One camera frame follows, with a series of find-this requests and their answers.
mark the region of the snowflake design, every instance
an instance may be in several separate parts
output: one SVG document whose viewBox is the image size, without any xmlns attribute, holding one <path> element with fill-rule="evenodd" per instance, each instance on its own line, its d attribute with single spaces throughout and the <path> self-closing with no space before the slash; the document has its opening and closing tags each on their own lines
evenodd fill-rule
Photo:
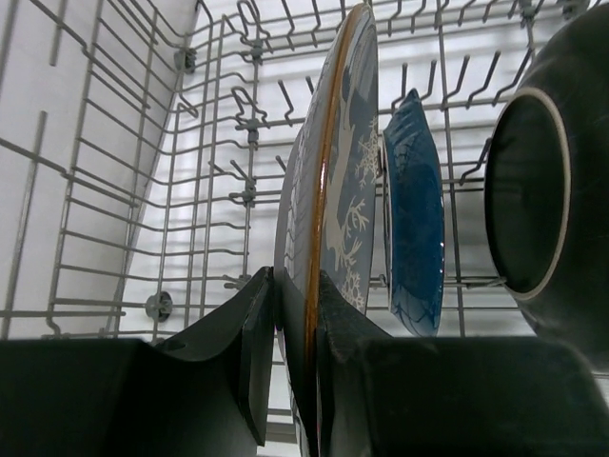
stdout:
<svg viewBox="0 0 609 457">
<path fill-rule="evenodd" d="M 348 268 L 346 278 L 341 286 L 341 295 L 357 311 L 365 312 L 365 299 L 360 292 L 360 273 Z"/>
<path fill-rule="evenodd" d="M 371 175 L 370 184 L 374 183 L 377 178 L 379 164 L 378 164 L 378 132 L 377 132 L 377 116 L 372 118 L 372 122 L 370 123 L 370 136 L 367 140 L 364 140 L 363 137 L 359 141 L 360 149 L 363 150 L 363 156 L 360 163 L 355 167 L 355 176 L 359 177 L 360 173 L 362 174 L 362 178 L 360 179 L 360 189 L 363 189 L 367 184 L 368 174 Z"/>
<path fill-rule="evenodd" d="M 344 217 L 344 222 L 341 224 L 342 240 L 340 248 L 336 249 L 336 270 L 338 270 L 338 267 L 346 267 L 347 270 L 349 270 L 355 265 L 355 255 L 362 247 L 362 241 L 360 241 L 356 236 L 349 251 L 346 249 L 345 241 L 351 238 L 352 229 L 355 229 L 356 231 L 365 230 L 366 224 L 370 222 L 367 217 L 362 215 L 362 209 L 365 206 L 365 201 L 362 199 L 357 205 L 354 205 L 354 201 L 355 196 L 351 198 L 349 209 Z"/>
</svg>

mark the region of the black bowl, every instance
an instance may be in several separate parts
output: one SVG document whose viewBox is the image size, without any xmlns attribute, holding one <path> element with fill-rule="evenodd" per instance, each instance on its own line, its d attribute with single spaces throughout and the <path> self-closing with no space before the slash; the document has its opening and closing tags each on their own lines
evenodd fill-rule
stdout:
<svg viewBox="0 0 609 457">
<path fill-rule="evenodd" d="M 559 31 L 524 75 L 493 134 L 484 205 L 529 325 L 609 368 L 609 5 Z"/>
</svg>

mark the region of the decorative plate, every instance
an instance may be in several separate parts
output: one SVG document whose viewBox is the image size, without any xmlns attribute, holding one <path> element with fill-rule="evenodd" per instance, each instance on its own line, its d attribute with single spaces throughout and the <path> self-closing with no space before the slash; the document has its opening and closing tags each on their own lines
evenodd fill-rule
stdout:
<svg viewBox="0 0 609 457">
<path fill-rule="evenodd" d="M 444 276 L 442 174 L 415 89 L 383 132 L 389 308 L 414 335 L 438 333 Z"/>
<path fill-rule="evenodd" d="M 372 9 L 346 16 L 295 145 L 281 288 L 280 345 L 303 455 L 315 446 L 315 328 L 324 270 L 361 312 L 367 302 L 377 177 L 378 55 Z M 305 438 L 301 422 L 308 424 Z"/>
<path fill-rule="evenodd" d="M 302 130 L 298 130 L 296 138 L 294 139 L 294 144 L 292 146 L 292 150 L 289 154 L 289 158 L 287 160 L 287 164 L 285 166 L 285 175 L 284 175 L 284 183 L 282 185 L 282 193 L 279 200 L 279 212 L 277 215 L 277 228 L 275 231 L 275 255 L 273 259 L 273 277 L 275 279 L 276 284 L 281 284 L 283 282 L 283 275 L 285 272 L 284 263 L 285 263 L 285 236 L 287 232 L 287 214 L 289 210 L 290 203 L 290 195 L 292 190 L 292 183 L 294 182 L 294 163 L 296 162 L 295 152 L 298 150 L 298 146 L 301 143 L 301 134 Z M 281 330 L 281 310 L 279 309 L 278 304 L 281 303 L 281 290 L 280 288 L 275 288 L 275 323 L 277 328 Z M 285 357 L 284 348 L 280 345 L 280 350 L 282 351 L 282 356 Z"/>
</svg>

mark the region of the wire rack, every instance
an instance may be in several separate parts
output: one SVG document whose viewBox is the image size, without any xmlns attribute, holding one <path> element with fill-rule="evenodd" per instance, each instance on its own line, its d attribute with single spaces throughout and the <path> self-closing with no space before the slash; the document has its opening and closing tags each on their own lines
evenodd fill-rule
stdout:
<svg viewBox="0 0 609 457">
<path fill-rule="evenodd" d="M 287 156 L 356 2 L 173 3 L 0 5 L 0 338 L 156 342 L 272 264 Z M 441 157 L 440 335 L 532 334 L 486 246 L 485 145 L 536 52 L 598 3 L 373 2 L 380 129 L 417 88 Z M 381 209 L 367 315 L 409 336 L 387 310 Z M 274 365 L 261 455 L 292 455 L 278 350 Z"/>
</svg>

